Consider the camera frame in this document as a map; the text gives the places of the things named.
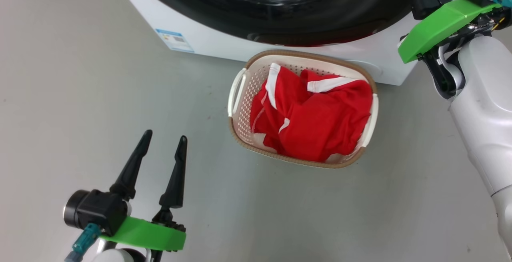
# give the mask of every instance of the basket handle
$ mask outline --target basket handle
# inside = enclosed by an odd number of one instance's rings
[[[231,90],[229,91],[229,98],[227,100],[227,115],[229,117],[233,116],[233,113],[236,112],[238,108],[238,102],[240,102],[240,96],[242,96],[242,87],[245,84],[245,71],[247,69],[243,68],[238,72],[236,77],[234,78],[233,84],[231,85]]]
[[[368,143],[370,142],[370,138],[373,135],[373,131],[375,130],[375,124],[377,123],[377,116],[379,113],[379,97],[377,94],[373,93],[373,102],[372,102],[372,114],[370,115],[370,127],[368,127],[368,132],[366,133],[366,137],[364,138],[364,141],[362,142],[362,147],[368,146]]]

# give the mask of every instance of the laundry basket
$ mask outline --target laundry basket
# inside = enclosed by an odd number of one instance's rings
[[[346,156],[331,156],[326,162],[312,162],[277,154],[273,149],[263,145],[261,134],[251,132],[250,111],[252,99],[261,90],[268,77],[270,64],[277,63],[300,75],[308,69],[317,74],[336,74],[348,78],[365,80],[373,90],[373,102],[370,117],[362,132],[354,151]],[[296,164],[322,167],[342,168],[355,162],[366,149],[375,128],[378,113],[377,87],[372,77],[362,68],[353,63],[336,58],[308,54],[296,51],[270,50],[252,57],[245,67],[236,75],[228,99],[229,129],[236,141],[243,147],[254,152]]]

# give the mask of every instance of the washing machine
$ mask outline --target washing machine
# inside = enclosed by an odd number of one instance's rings
[[[130,0],[174,51],[247,61],[271,49],[332,56],[400,85],[416,62],[397,45],[418,21],[410,0]]]

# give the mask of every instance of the red clothing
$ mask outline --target red clothing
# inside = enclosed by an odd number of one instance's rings
[[[251,130],[264,133],[263,144],[285,156],[325,162],[332,154],[351,154],[373,100],[364,80],[337,75],[300,76],[273,63],[252,101]]]

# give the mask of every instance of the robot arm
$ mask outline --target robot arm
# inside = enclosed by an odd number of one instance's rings
[[[512,0],[437,1],[398,52],[404,63],[424,61],[439,94],[452,101],[450,113],[512,255],[512,54],[491,37],[512,25]]]
[[[450,113],[498,214],[498,231],[512,253],[512,54],[479,36],[458,54],[465,77]]]
[[[64,222],[83,232],[65,262],[81,262],[99,238],[95,262],[160,262],[163,251],[183,249],[186,229],[172,220],[170,208],[183,206],[186,136],[181,136],[174,154],[176,163],[167,189],[160,197],[161,209],[151,222],[130,217],[128,201],[135,197],[135,183],[151,137],[152,131],[147,130],[108,192],[79,190],[68,200],[64,206]],[[145,248],[146,256],[133,249],[115,249],[117,244]]]

